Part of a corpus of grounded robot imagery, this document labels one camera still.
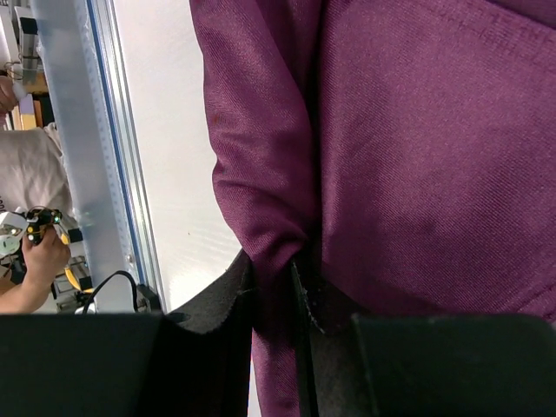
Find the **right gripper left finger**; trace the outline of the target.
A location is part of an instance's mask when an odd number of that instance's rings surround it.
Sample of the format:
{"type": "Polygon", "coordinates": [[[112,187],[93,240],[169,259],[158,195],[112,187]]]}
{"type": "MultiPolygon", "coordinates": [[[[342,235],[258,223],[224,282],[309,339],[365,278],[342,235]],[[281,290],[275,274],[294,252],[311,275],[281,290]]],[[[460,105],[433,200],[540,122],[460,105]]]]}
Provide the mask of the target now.
{"type": "Polygon", "coordinates": [[[170,314],[27,314],[1,319],[4,416],[244,416],[251,264],[170,314]]]}

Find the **purple cloth napkin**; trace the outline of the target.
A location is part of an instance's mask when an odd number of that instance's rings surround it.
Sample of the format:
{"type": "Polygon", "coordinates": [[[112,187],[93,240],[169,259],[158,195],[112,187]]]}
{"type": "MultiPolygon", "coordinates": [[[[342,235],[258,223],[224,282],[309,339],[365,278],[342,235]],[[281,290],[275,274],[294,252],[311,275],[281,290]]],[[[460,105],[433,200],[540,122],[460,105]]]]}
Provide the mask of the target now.
{"type": "Polygon", "coordinates": [[[288,264],[371,313],[555,320],[552,1],[194,1],[215,198],[265,416],[300,412],[288,264]]]}

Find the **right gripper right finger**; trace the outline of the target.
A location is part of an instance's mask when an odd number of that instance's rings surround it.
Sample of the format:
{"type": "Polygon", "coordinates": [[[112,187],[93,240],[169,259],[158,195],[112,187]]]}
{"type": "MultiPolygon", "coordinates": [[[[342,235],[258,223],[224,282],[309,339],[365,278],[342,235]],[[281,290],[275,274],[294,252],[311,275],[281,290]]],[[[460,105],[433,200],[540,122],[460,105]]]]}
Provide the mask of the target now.
{"type": "Polygon", "coordinates": [[[552,416],[555,331],[523,314],[373,317],[297,256],[303,416],[552,416]]]}

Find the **operator hand outside cell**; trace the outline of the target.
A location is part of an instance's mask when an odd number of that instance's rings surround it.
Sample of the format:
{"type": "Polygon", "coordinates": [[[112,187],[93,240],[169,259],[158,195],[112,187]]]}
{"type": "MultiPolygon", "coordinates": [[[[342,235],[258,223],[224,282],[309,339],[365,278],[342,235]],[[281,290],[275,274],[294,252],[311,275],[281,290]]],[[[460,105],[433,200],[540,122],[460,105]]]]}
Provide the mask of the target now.
{"type": "Polygon", "coordinates": [[[53,227],[47,227],[39,244],[23,239],[23,258],[27,272],[22,290],[28,295],[42,295],[50,290],[50,285],[70,260],[70,248],[53,227]]]}

